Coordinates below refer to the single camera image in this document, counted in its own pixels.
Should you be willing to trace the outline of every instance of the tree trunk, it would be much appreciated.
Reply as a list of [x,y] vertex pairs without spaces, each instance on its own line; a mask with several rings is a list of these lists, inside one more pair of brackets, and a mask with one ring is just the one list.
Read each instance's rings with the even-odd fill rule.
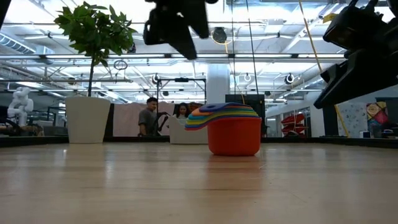
[[94,75],[94,62],[95,62],[95,55],[93,55],[93,58],[91,59],[91,69],[90,69],[90,79],[88,81],[88,97],[91,97],[91,88],[93,85],[93,75]]

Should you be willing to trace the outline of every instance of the orange cup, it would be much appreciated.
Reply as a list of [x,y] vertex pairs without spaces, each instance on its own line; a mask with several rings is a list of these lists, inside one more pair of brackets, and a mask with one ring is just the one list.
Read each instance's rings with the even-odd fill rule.
[[207,126],[209,150],[217,156],[253,156],[260,150],[261,118],[224,118]]

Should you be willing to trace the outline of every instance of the potted plant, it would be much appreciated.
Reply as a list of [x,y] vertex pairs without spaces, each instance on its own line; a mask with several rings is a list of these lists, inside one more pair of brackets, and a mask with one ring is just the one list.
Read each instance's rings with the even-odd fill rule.
[[122,12],[117,15],[112,6],[106,7],[84,2],[73,12],[68,7],[59,11],[54,22],[69,36],[70,45],[78,53],[91,58],[88,97],[71,97],[65,100],[70,143],[99,143],[103,141],[110,101],[91,97],[94,67],[100,63],[108,67],[110,52],[118,55],[134,44],[131,21]]

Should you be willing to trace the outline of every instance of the rainbow stacking cups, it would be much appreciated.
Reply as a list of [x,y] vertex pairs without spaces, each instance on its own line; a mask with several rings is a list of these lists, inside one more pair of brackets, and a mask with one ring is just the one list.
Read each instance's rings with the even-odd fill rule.
[[260,150],[261,118],[248,105],[204,105],[190,114],[185,129],[207,126],[209,150],[218,156],[253,156]]

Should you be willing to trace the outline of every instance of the wooden floor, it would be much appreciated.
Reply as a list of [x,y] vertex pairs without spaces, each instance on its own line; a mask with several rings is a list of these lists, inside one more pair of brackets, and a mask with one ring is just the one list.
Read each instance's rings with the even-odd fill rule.
[[398,223],[398,151],[166,143],[0,149],[0,223]]

